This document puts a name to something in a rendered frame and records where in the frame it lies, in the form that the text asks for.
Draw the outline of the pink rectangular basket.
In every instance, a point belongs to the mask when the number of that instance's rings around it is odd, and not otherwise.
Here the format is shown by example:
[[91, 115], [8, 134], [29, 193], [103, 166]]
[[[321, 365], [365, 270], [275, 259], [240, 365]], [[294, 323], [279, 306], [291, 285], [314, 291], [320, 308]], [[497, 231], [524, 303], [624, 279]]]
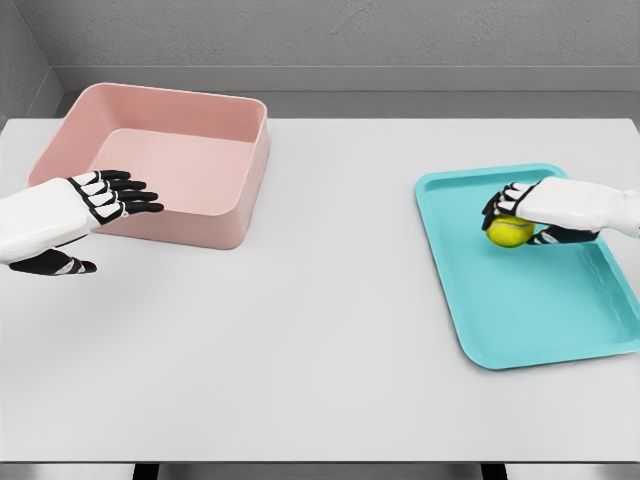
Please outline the pink rectangular basket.
[[64, 117], [26, 184], [127, 171], [164, 209], [101, 232], [232, 249], [244, 241], [269, 158], [267, 118], [252, 98], [95, 84]]

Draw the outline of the yellow tennis ball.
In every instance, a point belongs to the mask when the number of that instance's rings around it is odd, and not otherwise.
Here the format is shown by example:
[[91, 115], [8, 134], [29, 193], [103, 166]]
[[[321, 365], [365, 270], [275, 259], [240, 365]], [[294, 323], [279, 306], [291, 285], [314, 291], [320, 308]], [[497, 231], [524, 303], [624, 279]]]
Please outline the yellow tennis ball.
[[486, 230], [487, 238], [497, 246], [517, 248], [534, 235], [536, 225], [519, 217], [497, 216]]

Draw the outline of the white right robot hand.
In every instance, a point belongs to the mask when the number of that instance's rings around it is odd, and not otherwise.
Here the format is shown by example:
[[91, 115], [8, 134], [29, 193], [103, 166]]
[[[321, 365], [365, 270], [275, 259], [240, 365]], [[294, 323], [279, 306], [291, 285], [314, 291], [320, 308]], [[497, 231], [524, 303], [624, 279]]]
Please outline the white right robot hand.
[[623, 191], [596, 183], [547, 177], [535, 184], [512, 182], [482, 210], [483, 230], [500, 214], [542, 224], [529, 245], [583, 243], [604, 229], [618, 230]]

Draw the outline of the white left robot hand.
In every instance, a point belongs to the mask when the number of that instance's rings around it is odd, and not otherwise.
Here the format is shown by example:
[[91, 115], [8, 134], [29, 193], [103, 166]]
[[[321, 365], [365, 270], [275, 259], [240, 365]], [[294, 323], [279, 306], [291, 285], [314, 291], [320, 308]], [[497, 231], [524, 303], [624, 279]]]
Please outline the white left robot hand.
[[158, 194], [126, 171], [56, 177], [0, 199], [0, 264], [41, 276], [94, 273], [94, 263], [60, 248], [117, 219], [163, 209]]

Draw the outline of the blue rectangular tray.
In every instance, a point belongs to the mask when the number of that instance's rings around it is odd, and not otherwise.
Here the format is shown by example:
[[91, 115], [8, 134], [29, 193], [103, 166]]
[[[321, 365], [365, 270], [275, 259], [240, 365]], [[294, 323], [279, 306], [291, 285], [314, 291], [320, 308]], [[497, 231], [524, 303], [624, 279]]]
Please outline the blue rectangular tray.
[[492, 370], [640, 352], [640, 301], [603, 239], [505, 249], [481, 210], [511, 181], [564, 176], [551, 164], [432, 173], [416, 201], [462, 350]]

